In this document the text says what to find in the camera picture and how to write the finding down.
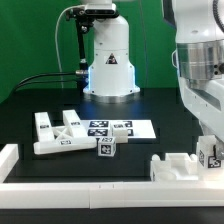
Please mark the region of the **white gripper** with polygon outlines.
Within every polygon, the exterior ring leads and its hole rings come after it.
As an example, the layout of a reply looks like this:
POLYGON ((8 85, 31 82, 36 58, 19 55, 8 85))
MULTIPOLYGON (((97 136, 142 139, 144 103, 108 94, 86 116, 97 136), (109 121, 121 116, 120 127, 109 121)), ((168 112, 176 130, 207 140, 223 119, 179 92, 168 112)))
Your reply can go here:
MULTIPOLYGON (((199 120, 203 129, 224 134, 224 72, 211 80, 189 80, 180 75, 177 51, 172 53, 177 68, 181 99, 184 106, 199 120)), ((216 140, 216 158, 224 160, 224 142, 216 140)))

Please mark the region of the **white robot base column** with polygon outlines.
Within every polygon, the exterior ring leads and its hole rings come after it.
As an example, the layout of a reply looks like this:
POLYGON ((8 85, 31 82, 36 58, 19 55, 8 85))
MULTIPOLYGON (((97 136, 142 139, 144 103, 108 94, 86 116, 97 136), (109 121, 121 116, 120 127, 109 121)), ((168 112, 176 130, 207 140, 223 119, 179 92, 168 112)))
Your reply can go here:
MULTIPOLYGON (((87 3, 113 3, 113 0, 82 0, 87 3)), ((95 19, 94 60, 89 66, 86 99, 102 103, 121 103, 135 99, 135 67, 129 60, 129 24, 120 14, 116 18, 95 19)))

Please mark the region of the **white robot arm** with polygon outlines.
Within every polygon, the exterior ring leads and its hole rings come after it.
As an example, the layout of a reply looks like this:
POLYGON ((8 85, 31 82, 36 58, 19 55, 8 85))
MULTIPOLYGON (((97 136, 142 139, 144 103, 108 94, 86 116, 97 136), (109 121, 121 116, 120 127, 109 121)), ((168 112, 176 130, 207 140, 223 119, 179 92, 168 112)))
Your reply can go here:
POLYGON ((224 0, 161 0, 163 18, 176 29, 172 63, 184 106, 215 136, 224 160, 224 0))

